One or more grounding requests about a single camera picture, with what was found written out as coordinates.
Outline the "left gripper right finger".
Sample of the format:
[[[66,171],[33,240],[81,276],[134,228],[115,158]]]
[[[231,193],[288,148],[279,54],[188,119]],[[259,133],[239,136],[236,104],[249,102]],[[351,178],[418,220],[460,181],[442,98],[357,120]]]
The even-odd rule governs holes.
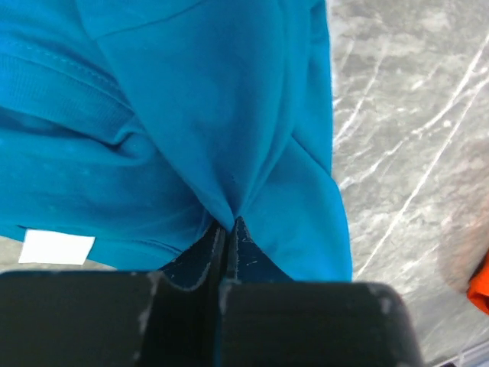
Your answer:
[[[242,217],[236,219],[234,227],[226,239],[226,245],[226,279],[236,283],[283,283],[292,281],[257,246]]]

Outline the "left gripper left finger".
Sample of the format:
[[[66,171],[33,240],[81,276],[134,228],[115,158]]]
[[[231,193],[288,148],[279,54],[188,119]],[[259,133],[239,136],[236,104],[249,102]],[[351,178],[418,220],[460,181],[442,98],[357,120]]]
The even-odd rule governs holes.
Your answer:
[[[158,292],[209,293],[220,279],[226,231],[214,222],[196,243],[163,266]]]

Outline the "blue t shirt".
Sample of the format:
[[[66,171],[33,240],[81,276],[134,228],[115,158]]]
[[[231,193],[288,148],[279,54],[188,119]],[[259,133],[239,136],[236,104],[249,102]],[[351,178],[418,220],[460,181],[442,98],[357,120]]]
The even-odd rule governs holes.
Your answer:
[[[296,281],[350,281],[324,1],[3,1],[1,234],[153,270],[242,218]]]

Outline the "orange folded t shirt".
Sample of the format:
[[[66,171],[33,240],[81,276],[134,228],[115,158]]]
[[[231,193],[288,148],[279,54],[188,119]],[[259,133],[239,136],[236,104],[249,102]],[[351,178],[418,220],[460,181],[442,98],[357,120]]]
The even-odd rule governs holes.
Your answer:
[[[489,314],[489,264],[488,255],[485,255],[479,266],[474,271],[467,290],[467,298],[476,308],[485,314]]]

